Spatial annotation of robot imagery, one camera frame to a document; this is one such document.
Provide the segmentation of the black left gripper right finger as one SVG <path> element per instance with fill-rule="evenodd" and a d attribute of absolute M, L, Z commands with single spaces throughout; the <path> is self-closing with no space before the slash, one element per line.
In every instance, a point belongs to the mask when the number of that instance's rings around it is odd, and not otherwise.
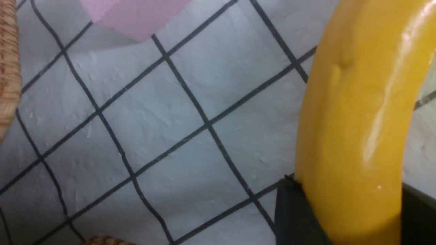
<path fill-rule="evenodd" d="M 436 200 L 403 183 L 401 212 L 402 245 L 436 243 Z"/>

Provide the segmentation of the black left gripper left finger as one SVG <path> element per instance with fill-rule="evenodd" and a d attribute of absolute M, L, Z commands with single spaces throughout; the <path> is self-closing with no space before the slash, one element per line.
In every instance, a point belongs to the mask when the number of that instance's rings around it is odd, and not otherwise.
<path fill-rule="evenodd" d="M 331 245 L 293 176 L 278 183 L 274 214 L 277 245 Z"/>

